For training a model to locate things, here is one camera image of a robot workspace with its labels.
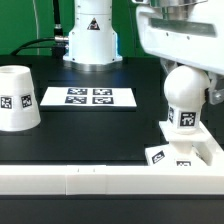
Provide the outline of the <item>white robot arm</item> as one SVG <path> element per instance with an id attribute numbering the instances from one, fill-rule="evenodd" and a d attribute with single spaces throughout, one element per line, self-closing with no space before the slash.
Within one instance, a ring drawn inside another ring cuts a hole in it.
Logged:
<path id="1" fill-rule="evenodd" d="M 224 102 L 224 0 L 131 0 L 143 50 L 165 72 L 188 65 L 208 72 L 211 104 Z M 112 28 L 112 0 L 74 0 L 75 25 L 64 62 L 101 71 L 122 61 Z"/>

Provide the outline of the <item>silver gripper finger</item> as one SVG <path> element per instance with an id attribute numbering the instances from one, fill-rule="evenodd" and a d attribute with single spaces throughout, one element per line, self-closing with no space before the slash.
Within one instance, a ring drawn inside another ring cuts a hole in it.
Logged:
<path id="1" fill-rule="evenodd" d="M 224 102 L 224 75 L 213 72 L 207 73 L 210 84 L 205 90 L 205 99 L 212 105 Z"/>
<path id="2" fill-rule="evenodd" d="M 174 69 L 178 67 L 175 61 L 161 58 L 160 64 L 166 76 L 168 76 Z"/>

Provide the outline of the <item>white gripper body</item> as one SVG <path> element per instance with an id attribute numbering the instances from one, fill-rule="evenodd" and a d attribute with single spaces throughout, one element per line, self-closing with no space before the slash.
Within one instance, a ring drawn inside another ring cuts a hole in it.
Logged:
<path id="1" fill-rule="evenodd" d="M 224 75 L 224 0 L 132 0 L 143 50 Z"/>

